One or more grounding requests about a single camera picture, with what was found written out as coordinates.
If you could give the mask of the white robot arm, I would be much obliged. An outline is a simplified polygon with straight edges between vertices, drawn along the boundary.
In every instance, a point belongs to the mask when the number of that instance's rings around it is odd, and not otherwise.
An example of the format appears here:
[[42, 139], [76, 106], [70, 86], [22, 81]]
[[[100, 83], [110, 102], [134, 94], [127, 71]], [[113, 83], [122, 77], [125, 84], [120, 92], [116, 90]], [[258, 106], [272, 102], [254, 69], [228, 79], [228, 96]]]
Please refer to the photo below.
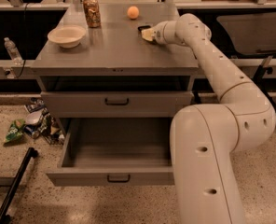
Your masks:
[[170, 151], [181, 224], [246, 224], [230, 154], [265, 143], [276, 114], [211, 36], [192, 14], [142, 31], [147, 41], [191, 48], [217, 95], [216, 104], [190, 105], [172, 119]]

